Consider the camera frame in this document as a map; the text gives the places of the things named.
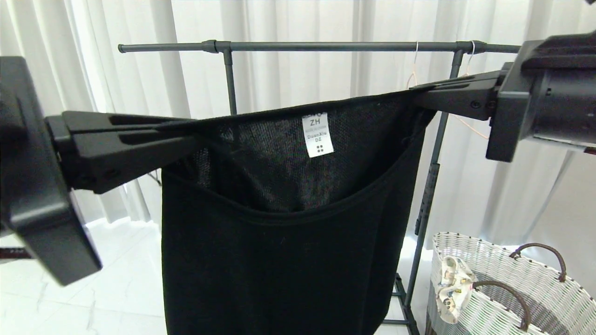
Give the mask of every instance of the laundry basket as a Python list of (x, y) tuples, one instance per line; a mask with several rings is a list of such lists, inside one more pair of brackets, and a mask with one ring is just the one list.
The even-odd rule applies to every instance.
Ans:
[[(596, 302), (580, 284), (566, 275), (564, 260), (552, 247), (530, 243), (511, 253), (496, 244), (453, 232), (436, 234), (433, 244), (427, 311), (436, 334), (596, 334)], [(535, 246), (554, 252), (561, 271), (520, 255), (523, 249)], [(479, 281), (497, 281), (517, 292), (531, 315), (527, 332), (520, 329), (524, 315), (522, 303), (499, 287), (473, 291), (457, 324), (440, 319), (434, 288), (441, 281), (441, 262), (445, 256), (462, 259)]]

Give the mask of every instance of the black garment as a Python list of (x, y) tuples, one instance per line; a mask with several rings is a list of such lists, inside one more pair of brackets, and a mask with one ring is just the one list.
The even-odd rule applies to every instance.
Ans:
[[(373, 334), (434, 116), (412, 97), (196, 121), (201, 148), (163, 172), (168, 334)], [(310, 158), (317, 113), (335, 152)]]

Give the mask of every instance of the basket handle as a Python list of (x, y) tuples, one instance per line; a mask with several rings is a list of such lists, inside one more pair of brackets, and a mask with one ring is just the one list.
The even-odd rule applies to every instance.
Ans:
[(558, 279), (561, 283), (564, 283), (565, 277), (567, 276), (567, 267), (565, 266), (565, 261), (563, 260), (563, 257), (561, 256), (561, 254), (555, 248), (553, 248), (551, 246), (547, 246), (546, 244), (541, 244), (541, 243), (527, 243), (527, 244), (524, 244), (524, 245), (520, 246), (519, 248), (517, 248), (517, 250), (512, 252), (511, 255), (509, 255), (509, 257), (511, 257), (513, 259), (517, 259), (518, 257), (520, 257), (522, 255), (522, 250), (524, 250), (525, 248), (529, 248), (529, 247), (545, 248), (547, 250), (552, 251), (552, 253), (555, 254), (557, 259), (559, 260), (559, 264), (561, 265), (561, 275), (559, 275)]
[(500, 281), (494, 281), (494, 280), (477, 281), (474, 284), (472, 284), (472, 288), (475, 289), (480, 286), (489, 286), (489, 285), (498, 286), (502, 289), (505, 289), (505, 290), (509, 291), (509, 293), (513, 294), (514, 297), (516, 297), (517, 301), (519, 301), (521, 304), (521, 308), (523, 309), (523, 318), (521, 319), (520, 329), (527, 332), (527, 329), (530, 327), (530, 324), (532, 323), (532, 319), (530, 318), (530, 309), (527, 307), (527, 303), (525, 300), (523, 300), (522, 296), (517, 291), (515, 291), (511, 286), (506, 285)]

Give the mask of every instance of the clothing rack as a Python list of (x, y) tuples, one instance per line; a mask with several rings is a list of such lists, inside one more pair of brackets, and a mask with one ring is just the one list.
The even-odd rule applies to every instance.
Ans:
[[(236, 93), (234, 86), (234, 69), (232, 61), (233, 51), (442, 51), (453, 52), (451, 62), (451, 73), (449, 78), (455, 78), (460, 72), (460, 66), (464, 53), (481, 54), (484, 52), (498, 52), (516, 54), (520, 46), (488, 44), (482, 41), (458, 41), (458, 42), (230, 42), (209, 40), (200, 43), (174, 43), (174, 44), (135, 44), (118, 45), (118, 50), (125, 52), (144, 51), (205, 51), (213, 54), (223, 53), (223, 63), (226, 70), (228, 85), (229, 107), (232, 115), (237, 114)], [(401, 277), (395, 275), (395, 290), (393, 296), (398, 297), (401, 303), (404, 320), (384, 320), (383, 324), (405, 325), (410, 335), (419, 335), (416, 320), (412, 314), (412, 295), (414, 284), (418, 275), (420, 257), (424, 246), (424, 238), (429, 222), (430, 209), (432, 207), (434, 190), (439, 176), (439, 153), (443, 144), (443, 136), (447, 126), (449, 114), (441, 112), (439, 128), (434, 142), (433, 153), (430, 160), (429, 172), (426, 177), (426, 185), (420, 212), (416, 220), (415, 233), (418, 235), (412, 269), (410, 272), (407, 291), (404, 289)]]

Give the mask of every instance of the white curtain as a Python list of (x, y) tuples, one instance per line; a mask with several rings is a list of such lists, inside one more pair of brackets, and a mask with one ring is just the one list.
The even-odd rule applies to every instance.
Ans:
[[(0, 55), (22, 55), (46, 115), (64, 110), (152, 116), (229, 114), (220, 54), (121, 54), (117, 44), (228, 41), (465, 41), (521, 44), (596, 28), (582, 0), (1, 0)], [(413, 52), (234, 52), (238, 111), (250, 113), (406, 89)], [(420, 52), (418, 83), (446, 79), (452, 54)], [(460, 74), (500, 69), (510, 54), (464, 57)], [(437, 120), (429, 126), (410, 224), (426, 180)], [(486, 122), (467, 120), (488, 135)], [(484, 158), (486, 140), (450, 117), (429, 223), (516, 244), (527, 236), (566, 152), (520, 144), (512, 164)], [(77, 191), (86, 221), (160, 222), (149, 176), (100, 196)]]

